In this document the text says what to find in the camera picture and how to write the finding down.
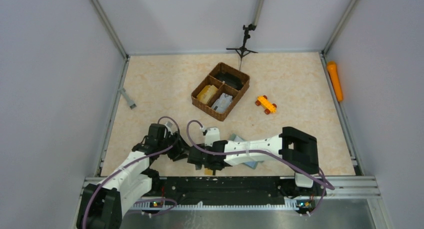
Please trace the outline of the brown woven divided basket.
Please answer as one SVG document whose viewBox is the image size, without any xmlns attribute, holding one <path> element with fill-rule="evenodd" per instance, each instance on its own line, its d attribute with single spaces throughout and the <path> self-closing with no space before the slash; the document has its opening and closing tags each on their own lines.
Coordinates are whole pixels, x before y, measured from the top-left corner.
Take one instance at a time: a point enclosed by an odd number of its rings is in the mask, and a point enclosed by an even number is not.
<svg viewBox="0 0 424 229">
<path fill-rule="evenodd" d="M 241 90 L 236 90 L 229 86 L 226 83 L 221 82 L 220 80 L 216 79 L 214 76 L 217 73 L 230 73 L 232 75 L 235 75 L 241 79 L 241 82 L 243 84 L 243 87 Z M 200 82 L 200 84 L 192 91 L 191 93 L 191 101 L 192 104 L 203 111 L 204 113 L 208 114 L 209 116 L 213 117 L 214 119 L 223 122 L 227 116 L 230 114 L 230 112 L 233 110 L 233 108 L 236 106 L 236 104 L 240 101 L 240 99 L 244 96 L 246 91 L 248 90 L 250 86 L 250 76 L 238 69 L 233 68 L 232 66 L 224 63 L 219 62 L 208 74 L 207 76 Z M 206 85 L 214 85 L 218 88 L 218 91 L 216 94 L 209 100 L 207 104 L 201 103 L 199 100 L 197 100 L 196 96 L 199 94 L 199 92 L 206 86 Z M 229 94 L 233 96 L 232 102 L 229 105 L 229 107 L 225 110 L 224 113 L 217 113 L 214 111 L 211 106 L 213 103 L 220 97 L 222 93 Z"/>
</svg>

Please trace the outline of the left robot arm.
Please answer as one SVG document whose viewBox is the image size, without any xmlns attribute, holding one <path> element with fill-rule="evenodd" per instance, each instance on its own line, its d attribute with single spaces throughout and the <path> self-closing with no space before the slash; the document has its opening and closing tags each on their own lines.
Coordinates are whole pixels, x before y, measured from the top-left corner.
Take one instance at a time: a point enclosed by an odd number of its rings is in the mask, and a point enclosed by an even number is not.
<svg viewBox="0 0 424 229">
<path fill-rule="evenodd" d="M 118 229 L 133 204 L 153 188 L 150 166 L 161 154 L 180 151 L 178 124 L 168 118 L 150 125 L 148 134 L 106 178 L 82 190 L 78 229 Z"/>
</svg>

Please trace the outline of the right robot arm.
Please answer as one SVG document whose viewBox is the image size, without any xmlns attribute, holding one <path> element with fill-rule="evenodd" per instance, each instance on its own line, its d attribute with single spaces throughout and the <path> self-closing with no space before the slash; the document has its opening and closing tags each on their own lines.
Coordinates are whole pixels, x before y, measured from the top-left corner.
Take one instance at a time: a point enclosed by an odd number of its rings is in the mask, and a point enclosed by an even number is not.
<svg viewBox="0 0 424 229">
<path fill-rule="evenodd" d="M 314 178 L 320 173 L 317 138 L 291 126 L 278 135 L 251 141 L 221 140 L 216 127 L 204 130 L 205 145 L 193 144 L 189 163 L 222 170 L 246 162 L 279 161 L 295 172 L 298 187 L 311 188 L 322 182 Z"/>
</svg>

